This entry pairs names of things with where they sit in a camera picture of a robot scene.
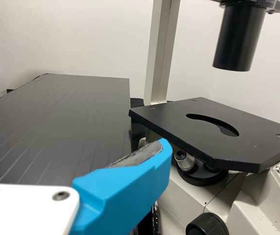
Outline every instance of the black surface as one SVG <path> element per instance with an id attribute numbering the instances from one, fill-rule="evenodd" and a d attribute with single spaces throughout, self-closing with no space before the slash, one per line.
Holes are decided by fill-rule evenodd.
<path id="1" fill-rule="evenodd" d="M 153 106 L 129 115 L 211 167 L 258 173 L 280 161 L 279 123 L 201 97 Z M 239 136 L 187 114 L 221 120 Z"/>
<path id="2" fill-rule="evenodd" d="M 131 152 L 127 79 L 44 74 L 0 98 L 0 183 L 71 185 Z"/>
<path id="3" fill-rule="evenodd" d="M 189 223 L 186 235 L 229 235 L 228 228 L 216 214 L 203 213 Z"/>

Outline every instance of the black knob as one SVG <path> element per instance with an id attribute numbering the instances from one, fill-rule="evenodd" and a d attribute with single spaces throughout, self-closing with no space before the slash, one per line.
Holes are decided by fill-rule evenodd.
<path id="1" fill-rule="evenodd" d="M 213 213 L 200 214 L 185 229 L 186 235 L 229 235 L 223 220 Z"/>

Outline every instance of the black tray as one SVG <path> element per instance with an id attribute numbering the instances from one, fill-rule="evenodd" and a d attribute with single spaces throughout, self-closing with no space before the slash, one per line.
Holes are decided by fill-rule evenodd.
<path id="1" fill-rule="evenodd" d="M 259 173 L 280 161 L 280 124 L 194 98 L 133 108 L 129 116 L 212 167 Z"/>

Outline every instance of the white plastic part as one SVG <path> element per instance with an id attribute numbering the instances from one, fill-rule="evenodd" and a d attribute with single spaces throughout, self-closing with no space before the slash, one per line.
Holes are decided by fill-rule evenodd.
<path id="1" fill-rule="evenodd" d="M 280 235 L 280 163 L 260 174 L 229 172 L 208 187 L 188 184 L 172 166 L 159 206 L 164 235 L 184 235 L 203 212 L 220 216 L 230 235 Z"/>
<path id="2" fill-rule="evenodd" d="M 58 192 L 70 195 L 55 201 Z M 73 188 L 0 184 L 0 234 L 68 234 L 78 206 Z"/>
<path id="3" fill-rule="evenodd" d="M 224 180 L 215 185 L 198 187 L 185 182 L 178 174 L 176 167 L 171 166 L 168 187 L 158 200 L 160 208 L 163 208 L 161 211 L 161 233 L 170 235 L 170 227 L 185 228 L 193 219 L 205 211 L 211 201 L 237 175 L 237 172 L 232 171 Z M 219 214 L 228 213 L 231 204 L 232 202 L 227 212 L 220 212 Z"/>
<path id="4" fill-rule="evenodd" d="M 154 0 L 144 104 L 166 102 L 180 0 Z"/>

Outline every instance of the blue plastic part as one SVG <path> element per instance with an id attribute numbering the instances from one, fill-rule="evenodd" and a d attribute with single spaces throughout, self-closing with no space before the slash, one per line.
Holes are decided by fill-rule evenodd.
<path id="1" fill-rule="evenodd" d="M 169 181 L 172 148 L 140 165 L 95 170 L 73 180 L 80 207 L 71 235 L 127 235 L 150 211 Z"/>

